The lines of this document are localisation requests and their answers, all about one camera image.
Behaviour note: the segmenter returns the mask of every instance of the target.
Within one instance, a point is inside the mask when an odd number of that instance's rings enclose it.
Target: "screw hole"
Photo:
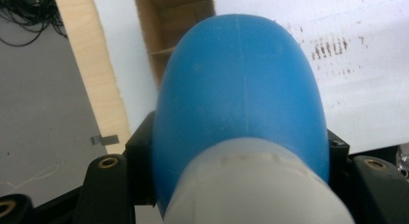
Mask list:
[[[118,159],[115,157],[106,157],[98,163],[99,168],[111,168],[118,164]]]
[[[0,202],[0,218],[12,212],[14,208],[15,208],[15,201],[13,200]]]
[[[345,144],[345,143],[343,143],[342,141],[339,141],[339,140],[329,140],[329,143],[330,143],[330,146],[333,146],[333,147]]]
[[[403,175],[403,177],[409,178],[409,173],[408,173],[408,171],[401,169],[401,170],[399,170],[399,172]]]
[[[375,170],[386,170],[387,169],[387,166],[384,163],[379,162],[377,160],[373,160],[373,159],[366,159],[365,164]]]

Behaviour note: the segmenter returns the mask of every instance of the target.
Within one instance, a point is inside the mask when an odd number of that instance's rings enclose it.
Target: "white surface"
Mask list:
[[[164,223],[354,222],[328,185],[295,154],[265,140],[239,138],[191,161]]]
[[[156,106],[156,87],[135,0],[94,0],[133,133]]]
[[[292,34],[328,128],[352,153],[409,142],[409,0],[214,1],[217,14],[264,16]]]

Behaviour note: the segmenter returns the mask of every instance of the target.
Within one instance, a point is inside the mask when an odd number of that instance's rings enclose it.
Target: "white paper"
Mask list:
[[[155,109],[157,92],[135,0],[94,0],[130,131]]]
[[[217,14],[264,16],[292,34],[351,153],[409,142],[409,0],[214,1]]]

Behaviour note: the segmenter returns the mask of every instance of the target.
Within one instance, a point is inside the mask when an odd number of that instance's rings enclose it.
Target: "white plastic part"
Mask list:
[[[164,223],[354,221],[328,185],[295,154],[265,140],[238,138],[215,145],[189,164]]]

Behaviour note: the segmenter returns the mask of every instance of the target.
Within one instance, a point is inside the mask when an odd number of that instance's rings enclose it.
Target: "blue silicone cover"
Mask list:
[[[163,77],[152,139],[162,214],[187,164],[205,149],[237,137],[277,143],[328,181],[322,104],[300,46],[272,20],[228,14],[193,27]]]

